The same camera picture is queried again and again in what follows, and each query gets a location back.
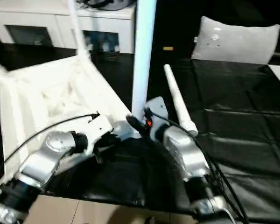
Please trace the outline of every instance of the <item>gray pillow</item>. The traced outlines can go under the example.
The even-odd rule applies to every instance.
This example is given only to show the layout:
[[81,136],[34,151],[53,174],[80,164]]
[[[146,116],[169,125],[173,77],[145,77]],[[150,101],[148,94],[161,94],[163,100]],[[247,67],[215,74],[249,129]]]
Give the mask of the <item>gray pillow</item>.
[[193,59],[268,64],[279,36],[280,25],[230,26],[203,16]]

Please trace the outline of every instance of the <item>floor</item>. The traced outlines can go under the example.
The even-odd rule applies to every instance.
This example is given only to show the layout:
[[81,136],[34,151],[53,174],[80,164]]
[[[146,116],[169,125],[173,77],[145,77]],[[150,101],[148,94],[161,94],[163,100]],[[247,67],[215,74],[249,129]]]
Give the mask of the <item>floor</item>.
[[144,224],[148,217],[174,224],[194,224],[190,216],[145,209],[39,196],[25,224]]

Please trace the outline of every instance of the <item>wire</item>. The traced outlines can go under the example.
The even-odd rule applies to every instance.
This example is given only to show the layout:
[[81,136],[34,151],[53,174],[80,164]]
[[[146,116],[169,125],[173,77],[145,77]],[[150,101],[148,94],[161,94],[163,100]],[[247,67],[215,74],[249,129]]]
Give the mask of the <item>wire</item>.
[[226,176],[224,175],[224,173],[222,172],[221,168],[218,166],[217,162],[215,162],[212,157],[205,151],[202,150],[202,146],[200,145],[200,143],[198,142],[198,140],[195,138],[194,135],[192,135],[187,129],[185,129],[184,127],[180,126],[179,124],[175,123],[174,121],[171,121],[159,114],[156,114],[154,112],[152,112],[149,108],[145,109],[145,113],[148,113],[149,116],[154,115],[162,120],[167,121],[169,124],[176,126],[180,129],[182,129],[190,138],[193,139],[193,141],[196,143],[196,145],[200,148],[200,150],[202,151],[202,153],[205,155],[206,160],[208,160],[210,162],[210,171],[212,173],[212,175],[214,175],[214,177],[217,177],[212,164],[214,165],[214,167],[216,168],[216,170],[219,172],[220,176],[222,177],[223,181],[225,182],[227,188],[229,189],[229,191],[231,192],[234,200],[236,201],[236,203],[238,204],[238,207],[242,213],[242,215],[239,213],[238,209],[234,206],[234,204],[232,203],[232,201],[227,197],[227,195],[224,193],[224,197],[227,198],[228,203],[231,205],[232,209],[235,211],[235,213],[239,216],[239,218],[242,219],[242,222],[245,224],[249,224],[249,218],[247,216],[247,213],[242,205],[242,203],[240,202],[237,194],[235,193],[234,189],[232,188],[232,186],[230,185],[228,179],[226,178]]
[[4,167],[4,164],[9,161],[24,145],[26,145],[28,142],[30,142],[33,138],[35,138],[37,135],[47,131],[48,129],[52,128],[52,127],[55,127],[59,124],[63,124],[65,122],[68,122],[68,121],[71,121],[71,120],[76,120],[76,119],[79,119],[79,118],[85,118],[85,117],[91,117],[93,116],[94,114],[85,114],[85,115],[81,115],[81,116],[76,116],[76,117],[73,117],[73,118],[69,118],[69,119],[65,119],[65,120],[62,120],[62,121],[59,121],[55,124],[52,124],[40,131],[38,131],[37,133],[33,134],[32,136],[30,136],[29,138],[27,138],[22,144],[20,144],[20,146],[18,146],[1,164],[0,164],[0,170]]
[[230,218],[232,224],[237,224],[237,223],[235,222],[234,218],[232,217],[231,213],[230,213],[226,208],[224,208],[223,211],[225,211],[225,212],[228,214],[228,216],[229,216],[229,218]]

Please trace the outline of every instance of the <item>table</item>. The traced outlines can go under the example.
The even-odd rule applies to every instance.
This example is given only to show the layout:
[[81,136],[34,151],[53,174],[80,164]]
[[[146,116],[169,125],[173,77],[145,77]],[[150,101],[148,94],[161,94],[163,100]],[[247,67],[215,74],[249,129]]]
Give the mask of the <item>table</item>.
[[[8,69],[74,54],[68,49],[0,45]],[[95,64],[128,108],[132,100],[133,55],[104,54]],[[169,63],[199,141],[220,164],[254,222],[280,223],[280,81],[268,66],[152,58],[147,98],[162,96],[177,120],[163,72]],[[57,176],[46,194],[189,213],[175,169],[161,150],[128,139]]]

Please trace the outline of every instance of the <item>black table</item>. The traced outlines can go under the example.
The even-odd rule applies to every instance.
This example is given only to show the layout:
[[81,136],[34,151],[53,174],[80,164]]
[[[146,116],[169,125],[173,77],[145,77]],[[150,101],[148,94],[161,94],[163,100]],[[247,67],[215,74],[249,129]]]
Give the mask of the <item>black table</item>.
[[[0,45],[0,62],[9,70],[74,54],[70,49]],[[280,81],[263,65],[152,58],[147,98],[162,96],[173,120],[164,63],[171,64],[204,150],[219,162],[248,216],[280,223]],[[98,55],[95,64],[130,109],[133,55]],[[103,165],[90,159],[57,176],[46,193],[189,212],[176,170],[167,166],[158,147],[128,139],[103,158]]]

